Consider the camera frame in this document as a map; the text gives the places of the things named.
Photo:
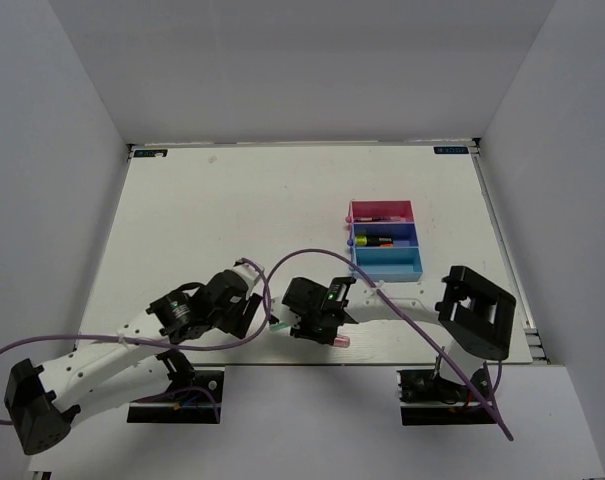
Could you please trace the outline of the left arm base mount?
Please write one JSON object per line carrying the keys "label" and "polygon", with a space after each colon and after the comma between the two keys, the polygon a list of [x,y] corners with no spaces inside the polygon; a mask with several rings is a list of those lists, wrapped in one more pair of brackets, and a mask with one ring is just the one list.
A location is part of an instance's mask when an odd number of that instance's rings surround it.
{"label": "left arm base mount", "polygon": [[224,368],[196,369],[186,387],[170,386],[154,401],[132,403],[128,424],[217,425],[222,416]]}

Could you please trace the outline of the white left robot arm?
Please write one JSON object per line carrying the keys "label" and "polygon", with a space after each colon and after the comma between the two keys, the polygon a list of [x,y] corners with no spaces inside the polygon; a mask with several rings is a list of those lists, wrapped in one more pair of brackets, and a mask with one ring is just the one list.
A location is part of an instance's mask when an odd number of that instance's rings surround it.
{"label": "white left robot arm", "polygon": [[259,274],[237,264],[207,283],[191,282],[152,301],[116,335],[54,360],[24,359],[9,373],[4,405],[24,454],[42,453],[81,421],[161,388],[181,399],[193,387],[193,370],[179,346],[219,330],[246,337],[261,301]]}

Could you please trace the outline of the yellow cap black highlighter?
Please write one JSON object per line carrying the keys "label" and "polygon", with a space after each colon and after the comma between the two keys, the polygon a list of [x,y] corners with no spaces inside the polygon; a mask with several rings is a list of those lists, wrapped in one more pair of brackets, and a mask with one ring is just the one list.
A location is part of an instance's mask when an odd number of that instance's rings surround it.
{"label": "yellow cap black highlighter", "polygon": [[355,236],[353,243],[357,247],[378,247],[378,240],[382,238],[379,236]]}

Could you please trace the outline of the orange cap black highlighter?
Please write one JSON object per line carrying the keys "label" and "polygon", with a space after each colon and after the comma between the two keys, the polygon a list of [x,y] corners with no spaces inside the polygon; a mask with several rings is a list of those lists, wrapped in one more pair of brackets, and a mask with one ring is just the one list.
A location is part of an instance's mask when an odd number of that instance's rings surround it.
{"label": "orange cap black highlighter", "polygon": [[378,247],[382,247],[382,248],[384,248],[384,247],[392,247],[393,246],[393,240],[391,238],[384,238],[384,237],[382,237],[382,238],[380,238],[378,240],[377,246]]}

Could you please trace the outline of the pink translucent eraser case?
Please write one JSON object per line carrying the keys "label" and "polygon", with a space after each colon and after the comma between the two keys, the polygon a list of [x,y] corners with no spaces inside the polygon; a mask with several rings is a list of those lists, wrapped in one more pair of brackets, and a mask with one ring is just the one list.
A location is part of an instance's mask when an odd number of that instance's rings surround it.
{"label": "pink translucent eraser case", "polygon": [[333,340],[333,346],[338,348],[348,348],[350,346],[350,338],[343,335],[337,335]]}

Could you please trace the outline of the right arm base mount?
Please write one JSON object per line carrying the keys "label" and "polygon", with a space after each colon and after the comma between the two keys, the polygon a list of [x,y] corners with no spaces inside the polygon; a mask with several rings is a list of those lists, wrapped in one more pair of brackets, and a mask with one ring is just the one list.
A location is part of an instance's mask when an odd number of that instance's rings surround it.
{"label": "right arm base mount", "polygon": [[405,427],[491,425],[495,420],[465,385],[443,380],[434,369],[398,370]]}

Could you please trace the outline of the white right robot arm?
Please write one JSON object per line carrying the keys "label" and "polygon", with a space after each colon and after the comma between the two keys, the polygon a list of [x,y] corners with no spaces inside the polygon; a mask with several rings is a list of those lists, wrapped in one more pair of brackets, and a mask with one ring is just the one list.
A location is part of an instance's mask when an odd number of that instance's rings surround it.
{"label": "white right robot arm", "polygon": [[453,266],[441,281],[377,283],[361,277],[335,277],[324,286],[305,277],[292,279],[271,301],[274,321],[294,338],[345,346],[344,325],[403,321],[435,325],[450,336],[446,360],[433,374],[435,390],[454,399],[466,391],[483,363],[510,355],[516,299],[466,266]]}

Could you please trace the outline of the purple ink refill pen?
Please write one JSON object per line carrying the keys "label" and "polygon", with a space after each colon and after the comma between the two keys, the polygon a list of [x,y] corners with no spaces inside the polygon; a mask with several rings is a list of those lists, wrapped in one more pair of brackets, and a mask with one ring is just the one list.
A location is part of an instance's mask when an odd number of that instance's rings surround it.
{"label": "purple ink refill pen", "polygon": [[372,216],[372,217],[355,217],[353,223],[397,223],[404,221],[401,216]]}

